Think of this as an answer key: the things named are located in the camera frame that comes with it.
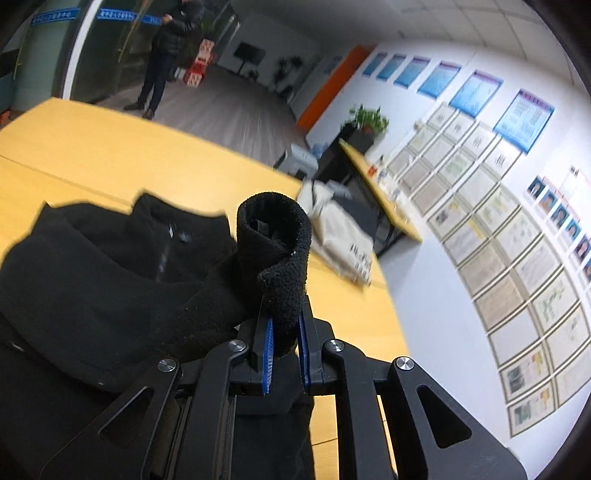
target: gray floor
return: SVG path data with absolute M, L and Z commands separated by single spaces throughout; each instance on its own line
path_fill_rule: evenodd
M 140 89 L 130 88 L 100 105 L 121 110 L 137 99 Z M 196 89 L 168 83 L 154 121 L 266 165 L 273 165 L 292 143 L 308 148 L 285 102 L 266 88 L 217 67 L 210 67 Z

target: desk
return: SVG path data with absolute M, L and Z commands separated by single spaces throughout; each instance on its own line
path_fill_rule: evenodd
M 191 135 L 77 102 L 50 99 L 0 131 L 0 251 L 22 238 L 43 202 L 90 201 L 128 212 L 141 190 L 196 212 L 227 214 L 264 191 L 295 198 L 298 181 Z M 383 279 L 377 262 L 374 278 Z M 384 283 L 354 286 L 310 257 L 307 292 L 314 315 L 367 356 L 408 355 Z M 318 398 L 310 425 L 318 478 L 336 478 L 333 397 Z

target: white bag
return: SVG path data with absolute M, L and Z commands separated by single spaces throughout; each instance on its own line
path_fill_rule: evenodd
M 340 276 L 371 283 L 374 241 L 333 200 L 334 192 L 319 181 L 305 181 L 297 196 L 312 223 L 312 250 Z

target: metal screw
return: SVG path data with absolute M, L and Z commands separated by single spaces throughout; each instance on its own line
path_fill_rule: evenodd
M 324 345 L 331 352 L 342 352 L 345 350 L 345 344 L 340 340 L 328 340 Z
M 168 373 L 173 371 L 175 368 L 177 368 L 177 363 L 172 358 L 165 358 L 158 362 L 158 370 L 161 372 Z
M 414 368 L 414 361 L 407 356 L 399 356 L 396 359 L 396 366 L 400 370 L 412 370 Z
M 242 352 L 246 348 L 246 343 L 242 340 L 230 340 L 228 346 L 232 352 Z

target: black jacket on person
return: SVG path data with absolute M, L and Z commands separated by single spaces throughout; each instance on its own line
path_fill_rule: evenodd
M 173 20 L 162 25 L 152 40 L 152 49 L 172 56 L 179 54 L 183 37 L 187 37 L 197 28 L 203 16 L 203 5 L 199 0 L 181 2 L 167 12 Z

